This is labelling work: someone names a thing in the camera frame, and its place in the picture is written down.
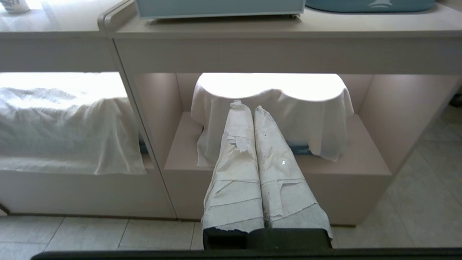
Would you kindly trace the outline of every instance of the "light blue container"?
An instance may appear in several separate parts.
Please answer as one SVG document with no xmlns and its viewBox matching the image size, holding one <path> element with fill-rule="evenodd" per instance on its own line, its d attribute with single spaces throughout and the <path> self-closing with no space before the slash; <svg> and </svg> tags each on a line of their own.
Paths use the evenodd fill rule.
<svg viewBox="0 0 462 260">
<path fill-rule="evenodd" d="M 301 14 L 305 0 L 136 0 L 140 18 Z"/>
<path fill-rule="evenodd" d="M 419 12 L 430 9 L 435 2 L 436 0 L 306 0 L 306 6 L 331 12 Z"/>
</svg>

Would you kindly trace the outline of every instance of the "black object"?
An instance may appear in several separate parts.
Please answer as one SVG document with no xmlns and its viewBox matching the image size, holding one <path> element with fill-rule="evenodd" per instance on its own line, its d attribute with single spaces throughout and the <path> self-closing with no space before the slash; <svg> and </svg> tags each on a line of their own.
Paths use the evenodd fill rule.
<svg viewBox="0 0 462 260">
<path fill-rule="evenodd" d="M 461 107 L 462 106 L 462 94 L 456 94 L 449 102 L 449 105 L 455 106 L 455 107 Z"/>
<path fill-rule="evenodd" d="M 250 233 L 239 230 L 205 229 L 202 234 L 205 250 L 309 250 L 332 248 L 323 229 L 258 229 Z"/>
<path fill-rule="evenodd" d="M 331 248 L 323 229 L 259 229 L 247 235 L 247 249 L 317 252 Z"/>
<path fill-rule="evenodd" d="M 45 252 L 32 260 L 455 260 L 462 248 Z"/>
<path fill-rule="evenodd" d="M 247 232 L 240 230 L 224 231 L 216 228 L 205 229 L 202 232 L 204 250 L 211 249 L 246 249 Z"/>
<path fill-rule="evenodd" d="M 6 213 L 7 215 L 10 214 L 10 210 L 7 209 L 5 206 L 3 206 L 2 204 L 0 204 L 0 210 L 2 210 L 4 213 Z"/>
</svg>

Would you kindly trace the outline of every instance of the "white cabinet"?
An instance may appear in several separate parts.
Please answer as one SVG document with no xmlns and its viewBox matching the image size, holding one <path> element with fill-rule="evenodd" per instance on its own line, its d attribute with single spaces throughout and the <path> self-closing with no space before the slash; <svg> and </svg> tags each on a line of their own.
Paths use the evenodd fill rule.
<svg viewBox="0 0 462 260">
<path fill-rule="evenodd" d="M 199 219 L 211 168 L 196 166 L 201 126 L 189 115 L 202 72 L 342 74 L 356 115 L 337 163 L 298 157 L 332 224 L 375 207 L 455 93 L 462 13 L 437 4 L 412 14 L 306 9 L 296 19 L 141 20 L 133 1 L 105 19 L 177 216 Z"/>
</svg>

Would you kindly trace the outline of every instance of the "tiled floor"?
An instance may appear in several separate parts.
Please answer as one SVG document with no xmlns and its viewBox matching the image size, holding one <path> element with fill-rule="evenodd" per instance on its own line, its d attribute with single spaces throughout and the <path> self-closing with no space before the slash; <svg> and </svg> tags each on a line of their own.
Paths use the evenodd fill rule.
<svg viewBox="0 0 462 260">
<path fill-rule="evenodd" d="M 462 109 L 448 107 L 382 200 L 357 228 L 334 228 L 335 248 L 462 247 Z M 0 260 L 45 250 L 202 249 L 194 222 L 0 217 Z"/>
</svg>

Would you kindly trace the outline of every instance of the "white cloth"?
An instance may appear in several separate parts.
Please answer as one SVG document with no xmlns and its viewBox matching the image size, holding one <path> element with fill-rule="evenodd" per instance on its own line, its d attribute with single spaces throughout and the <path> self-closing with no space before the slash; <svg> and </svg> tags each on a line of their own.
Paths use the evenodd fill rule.
<svg viewBox="0 0 462 260">
<path fill-rule="evenodd" d="M 197 81 L 191 117 L 204 126 L 198 166 L 214 165 L 228 104 L 241 99 L 252 111 L 262 105 L 286 141 L 337 161 L 347 143 L 346 117 L 354 114 L 350 94 L 336 74 L 204 73 Z"/>
<path fill-rule="evenodd" d="M 204 198 L 202 228 L 251 232 L 264 228 L 250 109 L 231 103 L 219 159 Z"/>
<path fill-rule="evenodd" d="M 318 205 L 273 117 L 255 110 L 255 140 L 265 221 L 272 228 L 320 228 L 332 238 Z"/>
<path fill-rule="evenodd" d="M 118 73 L 1 73 L 0 170 L 146 174 Z"/>
</svg>

